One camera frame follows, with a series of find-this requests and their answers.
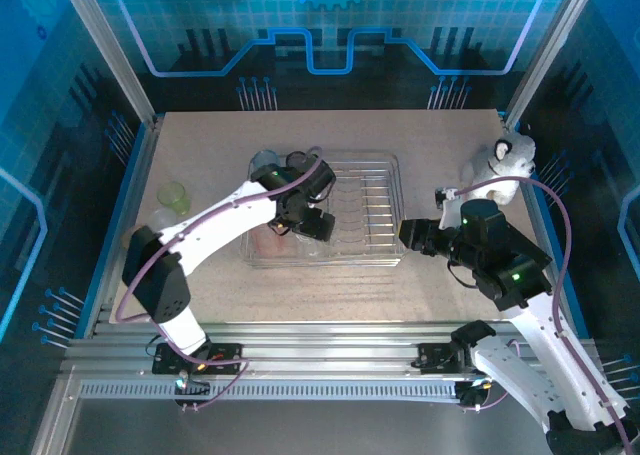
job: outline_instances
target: enclosure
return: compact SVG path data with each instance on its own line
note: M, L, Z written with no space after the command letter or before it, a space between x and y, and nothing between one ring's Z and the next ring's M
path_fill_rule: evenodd
M241 437L225 439L234 430L229 418L247 431L260 421L262 453L344 453L347 443L351 453L370 453L363 440L385 424L393 428L376 434L379 446L414 451L427 443L416 438L416 419L441 423L420 434L439 450L446 449L438 432L453 437L468 426L449 453L513 453L525 431L531 446L521 453L546 453L543 434L515 402L474 425L451 405L454 382L466 378L425 377L409 366L419 343L444 343L467 321L490 321L519 339L492 301L461 286L442 260L409 253L397 234L402 219L439 217L434 190L459 186L464 163L505 127L534 139L533 177L555 188L569 211L562 306L572 328L604 367L626 355L614 367L624 375L610 380L635 373L635 0L0 7L0 356L11 381L1 407L13 427L1 437L3 453L199 450L210 422L226 440L224 453L257 450ZM151 372L145 351L154 328L115 321L128 239L161 208L157 194L167 182L185 189L182 222L236 190L256 152L285 156L314 145L338 175L323 206L340 214L332 241L301 246L287 235L281 245L271 232L253 231L189 276L191 308L210 337L243 344L253 360L234 401L203 413L190 431L167 401L175 377ZM565 240L557 203L522 185L504 213L553 256L546 274L555 281ZM139 311L136 302L126 308ZM617 387L637 408L633 378ZM433 403L416 406L418 395ZM119 416L137 410L145 414L139 420ZM341 419L341 410L351 415ZM445 422L436 422L440 414ZM479 432L498 433L505 417L521 426L501 433L503 446L471 448ZM322 425L326 419L335 421ZM170 423L183 430L155 438ZM335 432L329 446L314 423ZM278 426L291 430L283 439L307 433L304 442L275 440Z

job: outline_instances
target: white toy figure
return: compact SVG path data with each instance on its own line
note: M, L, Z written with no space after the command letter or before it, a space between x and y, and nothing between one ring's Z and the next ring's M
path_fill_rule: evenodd
M535 142L516 131L505 132L493 147L478 153L464 167L462 181L466 186L492 180L507 175L529 178L535 168L533 156L536 153ZM469 194L472 198L491 198L498 205L507 205L516 192L520 182L498 182Z

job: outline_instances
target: clear plastic dish rack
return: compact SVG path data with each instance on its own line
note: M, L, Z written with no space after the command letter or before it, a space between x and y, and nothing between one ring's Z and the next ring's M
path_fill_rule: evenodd
M405 248L398 238L403 219L398 160L385 152L324 154L336 174L329 197L318 208L336 217L328 243L292 232L276 235L262 225L242 235L241 254L251 266L387 266Z

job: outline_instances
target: robotic arm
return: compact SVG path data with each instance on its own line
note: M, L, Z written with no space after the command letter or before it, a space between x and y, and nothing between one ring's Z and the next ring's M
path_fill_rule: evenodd
M610 409L629 440L638 430L623 397L609 385L560 316L553 323L551 285L543 269L551 259L511 226L491 200L462 203L455 189L436 192L440 220L405 220L400 239L424 255L443 256L449 266L472 271L480 292L523 335L549 380L524 363L482 321L452 334L455 349L468 351L474 366L499 382L540 424L554 454L600 454L620 448ZM570 353L565 338L577 352ZM592 388L590 373L608 398L605 406Z
M292 230L316 240L329 240L335 218L322 213L314 204L326 198L336 178L324 161L313 169L313 173L307 174L316 161L315 155L307 157L302 152L293 152L287 157L285 166L269 164L259 167L251 174L250 180L226 199L190 220L166 228L159 234L146 226L133 234L122 274L128 286L152 255L163 247L170 247L147 271L133 295L182 354L208 359L209 340L189 308L191 295L186 277L212 253L263 223L279 235ZM291 186L297 180L301 183L294 188L269 196L269 193ZM247 197L253 197L254 201L236 203ZM232 208L219 210L227 204ZM215 217L206 219L208 214ZM181 236L189 226L195 228ZM176 236L180 243L171 244Z

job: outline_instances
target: beige tabletop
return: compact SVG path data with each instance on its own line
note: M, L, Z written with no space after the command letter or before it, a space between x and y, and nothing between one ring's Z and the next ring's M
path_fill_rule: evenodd
M179 181L191 195L188 218L238 188L257 151L288 153L312 145L395 154L405 217L438 218L434 190L459 185L462 165L500 135L495 110L168 113L137 223L159 208L156 192L166 182ZM534 240L521 193L503 211ZM464 271L460 276L473 282ZM236 239L202 263L188 283L201 322L500 318L492 302L453 279L444 259L413 252L392 268L255 269L242 260ZM121 284L114 306L124 291ZM134 300L125 313L140 311Z

